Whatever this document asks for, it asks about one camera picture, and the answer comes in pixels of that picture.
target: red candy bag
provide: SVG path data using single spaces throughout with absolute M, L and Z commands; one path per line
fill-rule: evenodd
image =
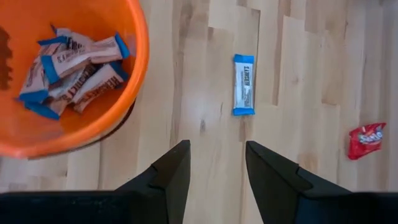
M 385 123 L 375 123 L 356 128 L 349 133 L 348 158 L 359 159 L 371 152 L 380 150 Z

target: candy bar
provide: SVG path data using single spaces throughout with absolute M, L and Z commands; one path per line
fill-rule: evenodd
M 254 56 L 236 54 L 234 62 L 235 97 L 233 114 L 235 116 L 254 115 Z
M 82 47 L 85 47 L 87 45 L 90 45 L 92 43 L 94 43 L 94 40 L 92 40 L 91 38 L 76 33 L 76 32 L 72 32 L 70 29 L 67 28 L 58 28 L 55 29 L 55 33 L 57 35 L 57 37 L 59 36 L 65 36 L 68 38 L 68 43 L 67 43 L 67 49 L 72 49 L 72 50 L 76 50 L 76 49 L 80 49 Z
M 22 87 L 19 99 L 29 102 L 43 102 L 49 94 L 49 82 L 44 75 L 40 55 L 52 55 L 66 49 L 67 38 L 60 36 L 54 39 L 38 41 L 41 46 L 39 56 L 30 67 L 27 78 Z
M 73 98 L 74 109 L 82 113 L 86 106 L 106 90 L 114 89 L 128 79 L 118 62 L 111 62 L 98 70 Z
M 359 159 L 381 149 L 385 123 L 368 124 L 349 132 L 348 158 Z
M 50 91 L 49 97 L 42 103 L 26 103 L 25 107 L 46 118 L 59 119 L 72 98 L 83 84 L 97 71 L 97 67 L 89 64 L 84 69 L 67 76 L 62 85 Z
M 80 49 L 70 49 L 41 57 L 45 74 L 53 84 L 91 63 L 107 63 L 129 56 L 129 50 L 119 34 Z

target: wrapped candy bar on floor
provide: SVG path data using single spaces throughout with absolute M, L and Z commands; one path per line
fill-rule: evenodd
M 67 38 L 60 36 L 54 39 L 38 41 L 40 45 L 39 56 L 33 61 L 27 72 L 26 81 L 19 94 L 19 99 L 28 102 L 43 102 L 49 95 L 49 81 L 44 74 L 40 60 L 41 55 L 52 55 L 61 52 L 67 47 Z
M 359 159 L 381 149 L 385 123 L 374 123 L 352 130 L 349 133 L 348 158 Z
M 254 56 L 236 54 L 234 62 L 235 96 L 232 114 L 235 116 L 254 115 Z
M 126 44 L 119 34 L 80 49 L 70 49 L 54 55 L 41 57 L 45 74 L 53 84 L 91 63 L 108 63 L 130 56 Z

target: candy pile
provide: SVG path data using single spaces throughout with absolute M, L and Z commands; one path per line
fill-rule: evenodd
M 70 29 L 55 32 L 56 38 L 38 41 L 39 55 L 19 100 L 39 115 L 59 119 L 67 105 L 82 113 L 96 97 L 125 82 L 121 60 L 130 52 L 119 34 L 95 42 Z

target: wooden floor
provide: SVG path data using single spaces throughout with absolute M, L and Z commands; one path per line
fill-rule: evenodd
M 141 3 L 151 58 L 130 119 L 86 150 L 2 158 L 1 191 L 115 189 L 182 139 L 192 143 L 185 223 L 261 222 L 249 139 L 350 190 L 398 190 L 398 1 Z M 256 56 L 252 117 L 231 116 L 235 53 Z M 347 160 L 348 131 L 378 121 L 382 150 Z

